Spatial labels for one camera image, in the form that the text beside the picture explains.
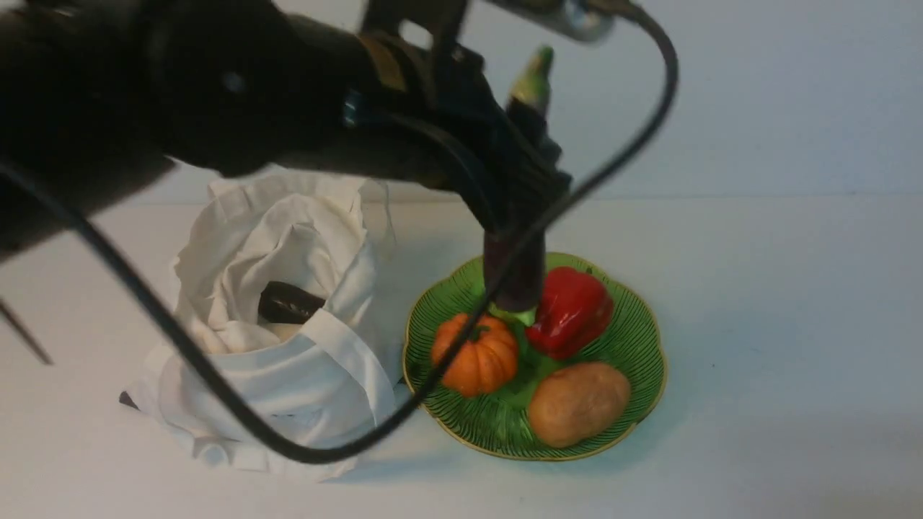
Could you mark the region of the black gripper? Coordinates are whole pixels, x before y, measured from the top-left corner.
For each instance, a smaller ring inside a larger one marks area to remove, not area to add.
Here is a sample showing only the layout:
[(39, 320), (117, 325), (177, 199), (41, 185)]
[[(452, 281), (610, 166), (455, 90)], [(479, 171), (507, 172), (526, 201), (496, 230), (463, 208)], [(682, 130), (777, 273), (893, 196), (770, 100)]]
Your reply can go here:
[(350, 40), (346, 172), (457, 194), (481, 227), (503, 234), (534, 220), (573, 181), (541, 154), (544, 116), (502, 106), (485, 59), (458, 29), (428, 48), (371, 29)]

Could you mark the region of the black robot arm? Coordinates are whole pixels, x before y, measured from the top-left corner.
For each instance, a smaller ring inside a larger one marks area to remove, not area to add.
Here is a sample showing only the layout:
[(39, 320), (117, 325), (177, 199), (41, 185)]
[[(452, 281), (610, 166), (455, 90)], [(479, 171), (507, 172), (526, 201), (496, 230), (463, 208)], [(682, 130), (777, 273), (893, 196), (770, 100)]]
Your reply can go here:
[(86, 216), (179, 162), (454, 192), (489, 231), (570, 177), (457, 43), (465, 1), (369, 1), (359, 33), (270, 1), (19, 1), (2, 10), (2, 158)]

